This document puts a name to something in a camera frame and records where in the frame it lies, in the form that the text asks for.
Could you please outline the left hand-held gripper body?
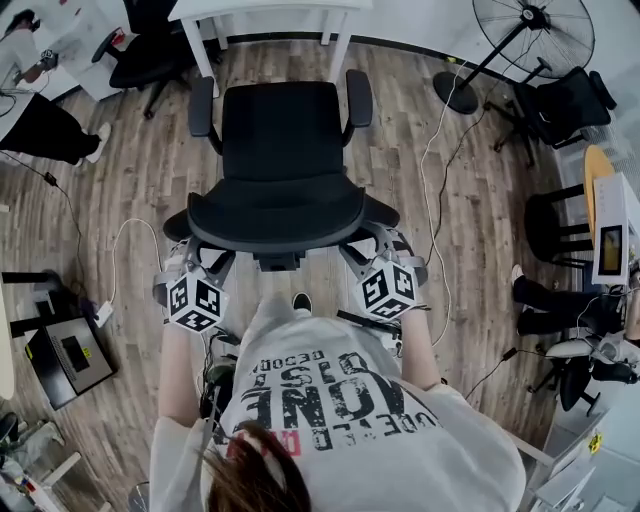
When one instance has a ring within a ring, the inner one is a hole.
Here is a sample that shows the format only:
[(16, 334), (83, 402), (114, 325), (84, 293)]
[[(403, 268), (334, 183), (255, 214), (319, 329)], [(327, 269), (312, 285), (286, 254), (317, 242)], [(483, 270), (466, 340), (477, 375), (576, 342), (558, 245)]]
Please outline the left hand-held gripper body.
[(218, 258), (209, 268), (169, 258), (154, 276), (153, 298), (166, 310), (171, 324), (205, 332), (224, 319), (230, 298), (223, 285), (229, 271), (229, 258)]

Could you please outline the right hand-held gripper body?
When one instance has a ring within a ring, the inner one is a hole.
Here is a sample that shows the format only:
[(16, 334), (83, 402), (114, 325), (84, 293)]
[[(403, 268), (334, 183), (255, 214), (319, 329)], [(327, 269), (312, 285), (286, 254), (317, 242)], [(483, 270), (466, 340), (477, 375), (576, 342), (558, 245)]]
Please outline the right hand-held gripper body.
[(418, 305), (418, 288), (426, 281), (420, 256), (376, 255), (354, 260), (354, 297), (361, 311), (379, 321), (391, 321)]

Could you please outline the person's left forearm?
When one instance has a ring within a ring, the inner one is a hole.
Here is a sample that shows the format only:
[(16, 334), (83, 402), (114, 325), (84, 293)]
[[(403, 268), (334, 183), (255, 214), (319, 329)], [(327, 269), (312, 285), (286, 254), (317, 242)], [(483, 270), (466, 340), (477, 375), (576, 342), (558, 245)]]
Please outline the person's left forearm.
[(174, 324), (166, 324), (161, 349), (158, 415), (187, 428), (201, 418), (191, 356), (189, 333)]

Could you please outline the person's right forearm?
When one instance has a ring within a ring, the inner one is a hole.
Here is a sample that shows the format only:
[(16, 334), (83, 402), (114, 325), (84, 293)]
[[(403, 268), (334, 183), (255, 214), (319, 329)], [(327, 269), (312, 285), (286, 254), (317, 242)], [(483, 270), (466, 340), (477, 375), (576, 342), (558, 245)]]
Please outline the person's right forearm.
[(401, 317), (402, 379), (428, 390), (441, 383), (425, 311), (411, 309)]

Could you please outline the person in white clothes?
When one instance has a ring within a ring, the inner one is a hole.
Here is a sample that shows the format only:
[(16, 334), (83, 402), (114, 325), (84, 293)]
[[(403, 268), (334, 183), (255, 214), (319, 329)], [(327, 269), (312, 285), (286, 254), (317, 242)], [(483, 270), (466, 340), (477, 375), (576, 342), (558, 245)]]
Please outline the person in white clothes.
[(517, 512), (526, 476), (507, 433), (401, 369), (364, 329), (262, 301), (220, 416), (158, 415), (151, 512)]

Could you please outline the grey computer tower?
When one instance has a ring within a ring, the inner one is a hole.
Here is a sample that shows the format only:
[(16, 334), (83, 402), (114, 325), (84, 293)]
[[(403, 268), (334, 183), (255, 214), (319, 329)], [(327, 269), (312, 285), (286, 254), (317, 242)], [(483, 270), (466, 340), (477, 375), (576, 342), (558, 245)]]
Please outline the grey computer tower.
[(40, 327), (26, 355), (54, 411), (116, 374), (86, 318)]

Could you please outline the black standing fan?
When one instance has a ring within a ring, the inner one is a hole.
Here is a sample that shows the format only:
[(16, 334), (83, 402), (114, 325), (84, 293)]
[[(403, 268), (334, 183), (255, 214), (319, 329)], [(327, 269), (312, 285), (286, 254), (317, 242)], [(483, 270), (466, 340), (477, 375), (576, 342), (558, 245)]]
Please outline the black standing fan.
[(439, 72), (433, 86), (445, 105), (470, 115), (478, 106), (472, 80), (496, 57), (527, 73), (559, 79), (575, 67), (585, 67), (595, 48), (595, 31), (582, 0), (473, 0), (476, 21), (493, 46), (488, 56), (462, 78)]

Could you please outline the black swivel office chair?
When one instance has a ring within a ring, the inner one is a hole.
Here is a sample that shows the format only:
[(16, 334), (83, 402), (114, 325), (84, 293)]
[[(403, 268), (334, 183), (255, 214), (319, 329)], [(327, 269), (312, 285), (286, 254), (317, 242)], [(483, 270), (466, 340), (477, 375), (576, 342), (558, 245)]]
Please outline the black swivel office chair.
[(154, 116), (153, 106), (166, 85), (174, 81), (191, 88), (182, 73), (195, 65), (188, 39), (180, 21), (170, 21), (169, 14), (178, 0), (123, 0), (133, 39), (124, 50), (115, 47), (111, 31), (97, 47), (91, 62), (104, 55), (116, 61), (109, 85), (116, 89), (152, 87), (143, 115)]

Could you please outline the white side table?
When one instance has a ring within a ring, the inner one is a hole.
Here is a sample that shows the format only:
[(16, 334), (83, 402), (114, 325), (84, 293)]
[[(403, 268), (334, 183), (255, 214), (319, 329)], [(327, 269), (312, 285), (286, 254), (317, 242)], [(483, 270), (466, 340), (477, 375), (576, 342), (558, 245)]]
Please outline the white side table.
[(93, 57), (115, 29), (96, 0), (42, 0), (33, 10), (41, 21), (39, 43), (58, 56), (59, 66), (94, 100), (121, 92), (110, 85), (116, 59)]

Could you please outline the round grey stool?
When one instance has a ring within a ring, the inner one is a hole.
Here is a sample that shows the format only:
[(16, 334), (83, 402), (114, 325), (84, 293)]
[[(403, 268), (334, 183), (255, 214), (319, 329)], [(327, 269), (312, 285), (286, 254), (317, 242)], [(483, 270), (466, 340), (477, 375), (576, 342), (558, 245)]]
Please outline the round grey stool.
[(140, 482), (133, 486), (129, 492), (128, 512), (150, 512), (149, 507), (149, 482)]

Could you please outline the round yellow table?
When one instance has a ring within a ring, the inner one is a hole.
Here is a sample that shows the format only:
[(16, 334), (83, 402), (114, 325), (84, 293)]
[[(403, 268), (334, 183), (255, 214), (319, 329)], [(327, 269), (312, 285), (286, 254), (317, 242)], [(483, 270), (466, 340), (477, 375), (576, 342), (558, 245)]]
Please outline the round yellow table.
[(586, 201), (587, 220), (592, 241), (595, 241), (595, 199), (594, 182), (597, 178), (608, 177), (615, 170), (604, 151), (597, 145), (589, 145), (584, 154), (583, 189)]

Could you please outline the black mesh office chair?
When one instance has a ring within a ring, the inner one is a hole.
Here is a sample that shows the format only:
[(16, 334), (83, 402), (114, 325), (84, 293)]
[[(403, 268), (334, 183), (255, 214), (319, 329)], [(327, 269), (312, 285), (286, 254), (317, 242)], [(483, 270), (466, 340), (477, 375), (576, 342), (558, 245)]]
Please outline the black mesh office chair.
[(589, 127), (606, 126), (617, 107), (601, 75), (581, 67), (548, 84), (517, 83), (514, 98), (504, 107), (487, 101), (484, 109), (494, 110), (512, 124), (512, 129), (493, 146), (496, 152), (514, 136), (519, 136), (527, 153), (527, 166), (534, 164), (531, 143), (541, 141), (560, 149), (585, 139)]

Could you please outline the white box with screen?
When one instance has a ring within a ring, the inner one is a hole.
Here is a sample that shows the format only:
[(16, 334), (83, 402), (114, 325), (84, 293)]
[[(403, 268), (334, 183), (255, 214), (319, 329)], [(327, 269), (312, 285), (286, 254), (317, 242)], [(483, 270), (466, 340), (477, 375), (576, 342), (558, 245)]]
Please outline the white box with screen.
[(625, 285), (640, 264), (640, 201), (624, 174), (594, 182), (595, 245), (591, 283)]

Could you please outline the white work table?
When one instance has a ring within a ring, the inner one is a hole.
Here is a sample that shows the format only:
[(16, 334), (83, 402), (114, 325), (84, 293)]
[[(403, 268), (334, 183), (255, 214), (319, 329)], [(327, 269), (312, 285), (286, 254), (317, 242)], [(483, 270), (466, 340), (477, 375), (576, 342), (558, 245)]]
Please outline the white work table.
[[(603, 440), (592, 455), (596, 432)], [(517, 445), (527, 468), (518, 512), (640, 512), (640, 409), (629, 397), (590, 416), (558, 407), (541, 450)]]

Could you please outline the white wooden frame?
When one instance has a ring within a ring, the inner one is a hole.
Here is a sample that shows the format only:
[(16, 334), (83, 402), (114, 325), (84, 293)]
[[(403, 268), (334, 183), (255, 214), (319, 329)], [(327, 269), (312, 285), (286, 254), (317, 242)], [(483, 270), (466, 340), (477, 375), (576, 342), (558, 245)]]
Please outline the white wooden frame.
[(81, 461), (81, 455), (73, 452), (41, 477), (29, 470), (38, 459), (22, 449), (2, 454), (0, 512), (71, 512), (55, 494), (55, 487)]

